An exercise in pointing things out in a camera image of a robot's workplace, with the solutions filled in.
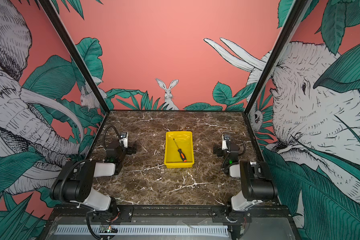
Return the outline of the orange black screwdriver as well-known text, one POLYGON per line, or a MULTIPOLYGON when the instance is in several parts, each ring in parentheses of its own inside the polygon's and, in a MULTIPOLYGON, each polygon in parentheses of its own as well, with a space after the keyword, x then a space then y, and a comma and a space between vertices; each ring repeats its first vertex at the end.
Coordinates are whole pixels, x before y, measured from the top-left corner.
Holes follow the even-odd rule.
POLYGON ((182 149, 179 147, 179 145, 177 144, 176 140, 175 140, 175 139, 173 139, 173 140, 174 140, 174 143, 175 143, 175 145, 176 145, 176 147, 177 147, 177 149, 178 149, 178 152, 179 152, 179 155, 180 155, 181 160, 182 160, 183 162, 187 162, 187 158, 186 158, 185 154, 183 153, 182 149))

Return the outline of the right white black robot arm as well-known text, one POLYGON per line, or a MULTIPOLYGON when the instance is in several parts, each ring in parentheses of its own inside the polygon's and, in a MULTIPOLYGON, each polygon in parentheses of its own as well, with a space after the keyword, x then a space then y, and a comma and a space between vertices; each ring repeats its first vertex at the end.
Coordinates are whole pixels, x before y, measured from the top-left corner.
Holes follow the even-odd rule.
POLYGON ((213 153, 223 158, 222 172, 241 182, 241 190, 231 197, 223 210, 213 210, 214 221, 239 224, 247 220, 247 211, 264 202, 277 198, 277 187, 266 162, 239 160, 246 153, 246 145, 241 148, 230 140, 224 140, 221 147, 214 146, 213 153))

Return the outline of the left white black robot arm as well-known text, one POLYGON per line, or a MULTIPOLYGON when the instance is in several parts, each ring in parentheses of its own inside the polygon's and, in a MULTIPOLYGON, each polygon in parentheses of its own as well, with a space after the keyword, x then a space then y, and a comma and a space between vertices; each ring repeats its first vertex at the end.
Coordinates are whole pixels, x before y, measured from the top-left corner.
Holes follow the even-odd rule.
POLYGON ((102 162, 67 162, 50 189, 50 198, 63 204, 87 207, 93 210, 101 221, 116 221, 121 214, 116 199, 96 191, 93 188, 93 179, 118 175, 125 156, 136 152, 136 143, 128 147, 117 144, 114 150, 106 150, 106 159, 102 162))

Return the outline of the yellow plastic bin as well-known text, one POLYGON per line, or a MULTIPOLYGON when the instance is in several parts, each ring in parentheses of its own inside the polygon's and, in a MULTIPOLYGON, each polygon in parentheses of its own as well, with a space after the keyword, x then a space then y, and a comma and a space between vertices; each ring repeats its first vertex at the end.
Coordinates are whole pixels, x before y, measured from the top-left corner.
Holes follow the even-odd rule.
POLYGON ((191 168, 195 163, 193 134, 189 131, 166 133, 165 166, 172 168, 191 168))

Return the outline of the small green circuit board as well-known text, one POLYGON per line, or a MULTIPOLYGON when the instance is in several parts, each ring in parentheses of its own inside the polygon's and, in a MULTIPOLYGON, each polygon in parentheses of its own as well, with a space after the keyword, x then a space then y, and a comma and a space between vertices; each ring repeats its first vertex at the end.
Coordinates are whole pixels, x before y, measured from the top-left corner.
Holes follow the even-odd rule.
POLYGON ((119 227, 116 225, 110 225, 110 226, 106 226, 106 225, 102 225, 100 226, 99 229, 99 233, 101 235, 110 235, 110 234, 116 234, 119 231, 119 227))

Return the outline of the black front mounting rail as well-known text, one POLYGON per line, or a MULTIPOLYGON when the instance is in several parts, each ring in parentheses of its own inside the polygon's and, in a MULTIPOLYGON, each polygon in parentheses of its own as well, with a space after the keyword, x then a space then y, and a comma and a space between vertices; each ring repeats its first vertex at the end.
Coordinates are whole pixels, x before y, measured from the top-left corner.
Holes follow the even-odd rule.
POLYGON ((226 205, 120 205, 105 211, 90 213, 91 217, 106 223, 130 223, 133 218, 211 218, 214 223, 238 225, 250 223, 254 219, 287 219, 293 223, 288 207, 283 205, 257 205, 246 211, 234 211, 226 205))

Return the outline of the left black frame post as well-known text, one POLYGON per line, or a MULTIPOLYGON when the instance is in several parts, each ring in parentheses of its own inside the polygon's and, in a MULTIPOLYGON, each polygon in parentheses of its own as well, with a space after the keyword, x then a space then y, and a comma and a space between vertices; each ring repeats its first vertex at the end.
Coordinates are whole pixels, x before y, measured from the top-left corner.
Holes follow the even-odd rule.
POLYGON ((73 58, 75 64, 77 65, 79 72, 83 75, 84 79, 88 83, 89 87, 93 91, 96 99, 99 101, 101 107, 105 111, 106 114, 110 113, 110 109, 108 108, 107 103, 102 97, 97 85, 95 84, 92 75, 87 68, 83 58, 81 57, 76 45, 73 43, 71 36, 69 35, 66 27, 62 23, 60 17, 58 16, 57 11, 55 10, 51 1, 40 0, 39 1, 41 7, 49 18, 50 22, 54 26, 56 32, 58 33, 60 39, 64 43, 65 47, 69 51, 71 57, 73 58))

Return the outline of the black frame post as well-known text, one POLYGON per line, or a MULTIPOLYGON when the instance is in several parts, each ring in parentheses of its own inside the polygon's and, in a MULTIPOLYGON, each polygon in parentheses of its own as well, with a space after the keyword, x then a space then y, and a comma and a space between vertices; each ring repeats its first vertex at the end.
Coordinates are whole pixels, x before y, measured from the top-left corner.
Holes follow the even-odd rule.
POLYGON ((73 58, 75 64, 77 65, 79 72, 83 75, 84 79, 88 83, 89 87, 93 91, 96 99, 99 101, 101 107, 105 111, 106 114, 110 113, 110 109, 108 108, 107 103, 102 97, 97 85, 95 84, 92 75, 87 68, 83 58, 81 57, 76 45, 73 43, 71 36, 69 35, 66 27, 62 23, 60 17, 58 16, 57 11, 55 10, 51 1, 40 0, 39 1, 41 7, 49 18, 50 22, 54 26, 56 32, 58 33, 60 39, 64 43, 65 47, 69 51, 71 57, 73 58))
POLYGON ((282 27, 279 37, 275 43, 275 46, 270 54, 269 60, 266 63, 264 70, 262 70, 261 77, 257 82, 255 90, 250 98, 250 101, 244 111, 245 117, 250 113, 250 110, 255 105, 258 95, 261 93, 263 87, 266 85, 270 78, 271 72, 275 69, 280 58, 283 56, 287 44, 295 34, 305 12, 312 1, 294 1, 292 8, 289 11, 288 17, 282 27))

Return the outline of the right black frame post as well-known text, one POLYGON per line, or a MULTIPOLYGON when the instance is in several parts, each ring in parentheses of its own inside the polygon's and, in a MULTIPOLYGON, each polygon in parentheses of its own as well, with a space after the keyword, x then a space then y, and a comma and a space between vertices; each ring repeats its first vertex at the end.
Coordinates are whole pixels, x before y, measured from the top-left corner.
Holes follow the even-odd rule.
POLYGON ((250 113, 250 110, 255 105, 258 95, 261 93, 263 87, 266 85, 270 78, 271 72, 275 69, 280 58, 283 56, 287 44, 295 34, 305 12, 312 1, 294 1, 292 8, 289 11, 288 17, 282 27, 279 37, 275 43, 275 46, 270 54, 269 60, 266 63, 264 70, 262 70, 261 77, 257 82, 255 90, 250 98, 250 101, 244 111, 245 117, 250 113))

